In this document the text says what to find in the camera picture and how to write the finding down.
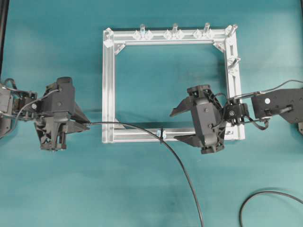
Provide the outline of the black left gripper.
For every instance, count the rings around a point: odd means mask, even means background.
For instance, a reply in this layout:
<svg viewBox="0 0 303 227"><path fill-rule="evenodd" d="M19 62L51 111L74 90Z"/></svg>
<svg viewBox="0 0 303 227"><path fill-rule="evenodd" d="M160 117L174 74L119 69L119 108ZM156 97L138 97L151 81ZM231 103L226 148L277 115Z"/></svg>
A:
<svg viewBox="0 0 303 227"><path fill-rule="evenodd" d="M66 149L66 135L90 130L83 124L90 121L75 102L71 77L58 78L46 86L44 95L39 118L35 120L40 148L51 151Z"/></svg>

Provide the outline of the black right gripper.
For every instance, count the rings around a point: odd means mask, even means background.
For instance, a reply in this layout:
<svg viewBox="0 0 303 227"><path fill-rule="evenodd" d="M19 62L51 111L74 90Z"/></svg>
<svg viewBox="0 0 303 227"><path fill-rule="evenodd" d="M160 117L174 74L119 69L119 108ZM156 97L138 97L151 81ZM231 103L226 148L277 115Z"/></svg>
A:
<svg viewBox="0 0 303 227"><path fill-rule="evenodd" d="M211 91L209 85L199 85L187 89L188 97L173 108L170 117L191 111L195 134L174 136L174 139L192 147L201 148L202 154L210 154L224 149L225 123L223 107Z"/></svg>

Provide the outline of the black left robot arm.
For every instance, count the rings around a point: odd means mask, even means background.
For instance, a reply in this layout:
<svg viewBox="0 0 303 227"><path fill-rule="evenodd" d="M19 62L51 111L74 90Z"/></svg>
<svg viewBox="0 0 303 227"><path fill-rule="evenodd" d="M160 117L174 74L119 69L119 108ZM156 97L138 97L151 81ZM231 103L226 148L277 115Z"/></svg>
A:
<svg viewBox="0 0 303 227"><path fill-rule="evenodd" d="M17 89L13 79L1 83L0 136L11 133L19 121L33 121L40 148L49 151L66 149L67 134L89 130L70 77L48 85L41 98L36 92Z"/></svg>

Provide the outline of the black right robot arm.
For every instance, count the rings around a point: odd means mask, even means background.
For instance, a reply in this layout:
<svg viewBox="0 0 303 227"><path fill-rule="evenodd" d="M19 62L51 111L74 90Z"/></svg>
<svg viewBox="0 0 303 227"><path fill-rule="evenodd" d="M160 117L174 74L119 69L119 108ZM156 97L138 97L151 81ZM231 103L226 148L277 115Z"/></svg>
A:
<svg viewBox="0 0 303 227"><path fill-rule="evenodd" d="M174 108L170 116L191 112L195 133L179 135L175 139L201 148L202 154L224 149L227 125L252 123L260 130L269 126L269 119L280 115L303 131L303 90L301 88L258 91L228 98L221 105L210 85L187 89L188 96Z"/></svg>

